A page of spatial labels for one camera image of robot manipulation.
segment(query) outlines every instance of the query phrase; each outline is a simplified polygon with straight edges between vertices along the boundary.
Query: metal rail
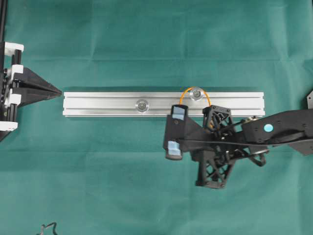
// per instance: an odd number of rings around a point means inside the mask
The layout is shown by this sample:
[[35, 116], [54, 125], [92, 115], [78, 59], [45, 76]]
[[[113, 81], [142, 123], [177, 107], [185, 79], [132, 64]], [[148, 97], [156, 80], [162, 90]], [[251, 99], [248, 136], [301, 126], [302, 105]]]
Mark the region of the metal rail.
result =
[[[234, 117], [261, 117], [263, 92], [208, 93], [212, 105], [227, 107]], [[63, 115], [67, 117], [165, 117], [179, 103], [181, 92], [64, 92]], [[205, 96], [195, 100], [186, 95], [189, 115], [202, 117], [208, 106]]]

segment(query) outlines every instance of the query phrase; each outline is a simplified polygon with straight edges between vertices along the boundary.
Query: green table surface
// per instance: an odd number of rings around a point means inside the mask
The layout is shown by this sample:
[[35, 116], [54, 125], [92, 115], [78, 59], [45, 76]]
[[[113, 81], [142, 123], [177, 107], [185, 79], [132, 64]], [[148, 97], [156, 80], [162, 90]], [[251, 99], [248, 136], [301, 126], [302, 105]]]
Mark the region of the green table surface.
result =
[[[266, 113], [306, 108], [311, 0], [9, 0], [5, 40], [64, 91], [263, 91]], [[0, 143], [0, 234], [313, 234], [312, 156], [272, 149], [226, 189], [164, 158], [165, 118], [67, 118], [63, 97], [19, 109]]]

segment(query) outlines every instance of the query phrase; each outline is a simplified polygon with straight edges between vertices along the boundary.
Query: black plastic mount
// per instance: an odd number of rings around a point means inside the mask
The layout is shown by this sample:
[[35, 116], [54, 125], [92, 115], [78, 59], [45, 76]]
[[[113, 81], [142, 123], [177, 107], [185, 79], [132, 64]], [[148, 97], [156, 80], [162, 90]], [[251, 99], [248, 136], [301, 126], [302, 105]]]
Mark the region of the black plastic mount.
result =
[[233, 123], [229, 109], [210, 106], [203, 109], [200, 126], [188, 116], [187, 106], [173, 105], [163, 147], [170, 160], [181, 160], [183, 152], [190, 152], [199, 163], [197, 186], [224, 188], [237, 160], [247, 158], [264, 166], [268, 146], [287, 143], [303, 155], [313, 154], [312, 117], [313, 109], [294, 110]]

